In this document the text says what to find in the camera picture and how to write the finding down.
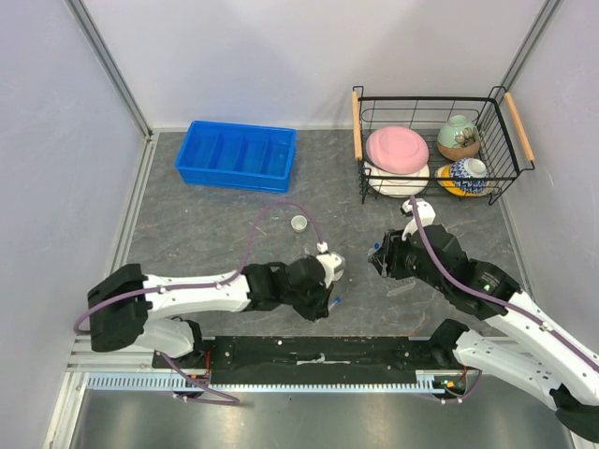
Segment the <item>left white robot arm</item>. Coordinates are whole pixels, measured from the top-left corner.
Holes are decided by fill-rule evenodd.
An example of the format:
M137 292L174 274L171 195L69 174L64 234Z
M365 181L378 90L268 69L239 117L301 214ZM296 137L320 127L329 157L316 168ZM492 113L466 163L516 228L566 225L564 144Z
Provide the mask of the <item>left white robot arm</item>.
M110 353L139 346L194 368L204 360L206 347L189 314L272 311L285 305L316 321L328 316L333 284L344 265L337 253L321 253L290 264L250 264L214 276L174 278L127 264L88 294L91 348Z

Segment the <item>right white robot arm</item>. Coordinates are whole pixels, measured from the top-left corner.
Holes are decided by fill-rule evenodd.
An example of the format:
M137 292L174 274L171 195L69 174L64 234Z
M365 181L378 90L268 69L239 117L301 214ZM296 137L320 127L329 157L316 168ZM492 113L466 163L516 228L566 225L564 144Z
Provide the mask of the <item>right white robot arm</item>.
M416 278L440 292L457 310L513 339L505 349L452 319L431 336L429 357L439 368L462 365L497 377L547 405L570 431L598 440L598 356L557 325L519 283L492 263L467 256L440 225L426 235L386 232L369 262L394 280Z

